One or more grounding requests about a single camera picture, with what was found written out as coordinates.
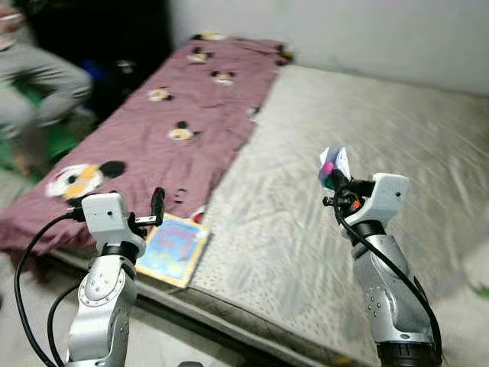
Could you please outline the small white pink blue toy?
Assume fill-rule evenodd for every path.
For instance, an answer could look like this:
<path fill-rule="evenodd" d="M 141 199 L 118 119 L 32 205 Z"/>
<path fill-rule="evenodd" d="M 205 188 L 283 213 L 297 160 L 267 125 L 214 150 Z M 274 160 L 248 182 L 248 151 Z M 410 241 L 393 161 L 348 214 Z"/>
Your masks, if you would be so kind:
<path fill-rule="evenodd" d="M 347 177 L 351 180 L 350 168 L 347 160 L 345 147 L 329 147 L 319 154 L 320 169 L 318 179 L 322 189 L 327 188 L 327 176 L 332 169 L 342 169 Z"/>

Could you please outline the purple Mickey print blanket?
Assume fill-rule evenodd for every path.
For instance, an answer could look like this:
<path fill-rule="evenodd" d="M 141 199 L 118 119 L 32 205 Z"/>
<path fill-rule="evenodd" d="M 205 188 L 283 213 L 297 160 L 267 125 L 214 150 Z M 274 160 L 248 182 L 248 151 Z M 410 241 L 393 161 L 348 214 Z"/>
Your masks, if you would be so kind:
<path fill-rule="evenodd" d="M 189 40 L 38 185 L 0 211 L 0 252 L 27 248 L 87 193 L 118 191 L 146 216 L 161 187 L 165 213 L 193 216 L 254 133 L 254 118 L 290 60 L 278 40 Z"/>

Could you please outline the dark bed frame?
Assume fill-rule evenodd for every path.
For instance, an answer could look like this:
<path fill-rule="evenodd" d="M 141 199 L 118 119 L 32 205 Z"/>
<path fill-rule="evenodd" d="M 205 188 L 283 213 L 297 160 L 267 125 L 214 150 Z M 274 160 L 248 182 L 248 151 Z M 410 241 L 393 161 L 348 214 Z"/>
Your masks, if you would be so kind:
<path fill-rule="evenodd" d="M 138 322 L 150 314 L 164 320 L 167 328 L 186 331 L 237 353 L 251 366 L 329 367 L 282 343 L 278 338 L 284 331 L 275 331 L 269 323 L 234 305 L 208 297 L 195 302 L 195 291 L 178 289 L 146 274 L 138 274 L 132 284 L 136 300 L 128 321 L 125 367 L 150 366 L 148 357 L 137 357 L 138 350 L 149 349 L 149 333 L 136 330 Z"/>

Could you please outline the person in grey trousers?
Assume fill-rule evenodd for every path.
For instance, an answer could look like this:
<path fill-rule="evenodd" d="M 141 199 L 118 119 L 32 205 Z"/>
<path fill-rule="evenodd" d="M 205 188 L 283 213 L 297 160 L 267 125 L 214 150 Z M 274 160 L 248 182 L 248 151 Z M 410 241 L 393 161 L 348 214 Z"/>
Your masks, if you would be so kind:
<path fill-rule="evenodd" d="M 19 174 L 50 169 L 47 129 L 69 119 L 92 92 L 85 70 L 15 39 L 22 13 L 0 4 L 0 135 Z"/>

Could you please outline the colourful picture book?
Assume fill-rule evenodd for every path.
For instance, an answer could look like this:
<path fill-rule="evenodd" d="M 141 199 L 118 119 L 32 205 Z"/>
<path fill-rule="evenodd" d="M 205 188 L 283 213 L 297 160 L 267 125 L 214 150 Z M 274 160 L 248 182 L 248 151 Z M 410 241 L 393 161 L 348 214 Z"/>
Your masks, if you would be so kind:
<path fill-rule="evenodd" d="M 140 274 L 185 289 L 210 235 L 206 225 L 165 213 L 160 226 L 147 235 L 146 252 L 138 258 L 135 268 Z"/>

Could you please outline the grey quilted mattress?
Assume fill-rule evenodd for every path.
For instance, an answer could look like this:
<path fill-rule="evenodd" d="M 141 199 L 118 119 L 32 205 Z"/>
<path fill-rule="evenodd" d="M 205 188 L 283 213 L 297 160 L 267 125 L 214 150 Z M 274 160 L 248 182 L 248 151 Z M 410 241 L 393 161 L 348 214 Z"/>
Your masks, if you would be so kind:
<path fill-rule="evenodd" d="M 209 199 L 213 231 L 186 289 L 254 314 L 329 367 L 380 367 L 349 242 L 322 206 L 318 156 L 346 146 L 357 178 L 401 174 L 411 193 L 388 226 L 432 300 L 443 367 L 465 364 L 462 259 L 487 247 L 485 98 L 288 66 L 251 140 Z"/>

